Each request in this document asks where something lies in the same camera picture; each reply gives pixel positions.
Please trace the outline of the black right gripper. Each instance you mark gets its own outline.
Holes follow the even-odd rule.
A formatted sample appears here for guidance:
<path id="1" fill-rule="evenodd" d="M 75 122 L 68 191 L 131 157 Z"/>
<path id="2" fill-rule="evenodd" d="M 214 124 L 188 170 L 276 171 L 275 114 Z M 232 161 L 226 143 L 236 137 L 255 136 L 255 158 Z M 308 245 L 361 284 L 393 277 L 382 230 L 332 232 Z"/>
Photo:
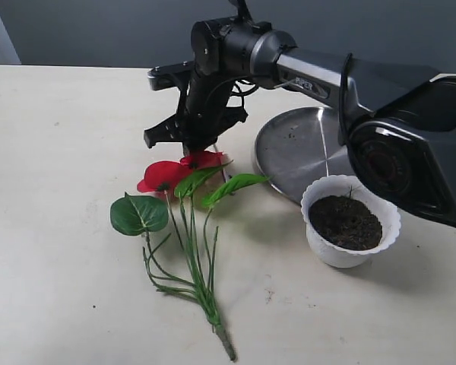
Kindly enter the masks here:
<path id="1" fill-rule="evenodd" d="M 182 143 L 183 156 L 187 157 L 214 144 L 236 123 L 246 121 L 248 113 L 243 106 L 227 106 L 238 80 L 233 76 L 205 75 L 194 70 L 189 81 L 184 116 L 170 116 L 145 129 L 147 147 L 153 148 L 158 143 Z"/>

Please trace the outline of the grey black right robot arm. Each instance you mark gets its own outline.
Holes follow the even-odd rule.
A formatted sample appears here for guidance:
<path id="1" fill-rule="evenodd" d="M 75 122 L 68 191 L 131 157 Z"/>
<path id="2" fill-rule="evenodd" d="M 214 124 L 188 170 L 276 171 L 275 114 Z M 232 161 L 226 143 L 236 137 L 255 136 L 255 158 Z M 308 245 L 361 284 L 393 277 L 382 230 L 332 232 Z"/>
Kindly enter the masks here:
<path id="1" fill-rule="evenodd" d="M 371 192 L 417 217 L 456 224 L 456 75 L 302 49 L 268 22 L 243 17 L 195 23 L 191 47 L 192 61 L 148 74 L 152 89 L 180 92 L 176 112 L 145 130 L 148 147 L 203 150 L 247 117 L 228 106 L 236 82 L 282 87 L 337 110 L 350 165 Z"/>

